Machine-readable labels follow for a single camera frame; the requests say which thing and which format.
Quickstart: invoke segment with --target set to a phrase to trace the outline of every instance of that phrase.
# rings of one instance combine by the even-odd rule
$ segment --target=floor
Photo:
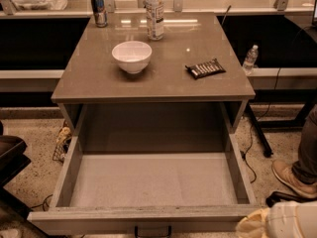
[[[267,105],[254,105],[253,109],[257,117],[263,116],[267,111]],[[262,119],[293,118],[300,105],[270,106],[266,116]],[[57,108],[0,108],[0,120],[4,125],[4,135],[15,135],[23,138],[28,145],[25,154],[32,162],[5,188],[28,206],[42,204],[44,199],[53,193],[62,164],[53,160],[56,139],[63,125],[62,116]],[[251,126],[247,115],[243,116],[238,127],[236,137],[241,151],[247,148],[247,161],[257,174],[257,179],[252,183],[255,196],[260,207],[266,207],[265,199],[275,190],[292,193],[286,186],[274,177],[271,171],[271,163],[275,159],[284,159],[289,163],[296,161],[297,148],[300,141],[300,130],[276,131],[266,129],[265,135],[273,151],[271,158],[264,157],[264,149],[259,142],[254,127]],[[249,168],[250,180],[255,175]],[[41,206],[34,210],[43,210]],[[0,230],[19,228],[23,238],[42,238],[44,235],[33,228],[28,222],[16,216],[10,209],[5,208],[0,202]],[[177,234],[173,237],[193,238],[234,238],[235,233],[199,233]],[[85,238],[115,237],[132,238],[133,235],[86,235]]]

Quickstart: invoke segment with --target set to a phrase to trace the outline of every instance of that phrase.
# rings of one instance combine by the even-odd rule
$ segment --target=clear bottle
[[[164,2],[163,0],[145,0],[147,9],[148,37],[160,40],[164,33]]]
[[[258,48],[258,45],[253,45],[253,47],[247,52],[245,61],[242,65],[242,69],[245,71],[246,75],[251,74],[254,69],[255,62],[259,55]]]

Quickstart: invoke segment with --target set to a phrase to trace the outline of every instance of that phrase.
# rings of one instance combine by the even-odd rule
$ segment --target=soda can
[[[104,0],[91,0],[91,7],[97,27],[107,26],[107,11]]]

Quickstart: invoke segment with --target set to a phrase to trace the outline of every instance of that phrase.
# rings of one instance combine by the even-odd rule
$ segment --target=plastic bottle
[[[163,5],[163,0],[145,0],[145,6],[147,8],[148,37],[151,40],[160,40],[163,36]]]
[[[253,71],[258,55],[258,45],[254,45],[251,49],[248,50],[245,61],[242,65],[242,69],[245,71],[246,75],[251,74],[251,72]]]

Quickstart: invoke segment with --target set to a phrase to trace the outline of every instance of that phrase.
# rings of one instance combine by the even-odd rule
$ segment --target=bowl
[[[130,74],[141,72],[149,64],[151,55],[151,47],[138,41],[121,43],[112,50],[119,68]]]

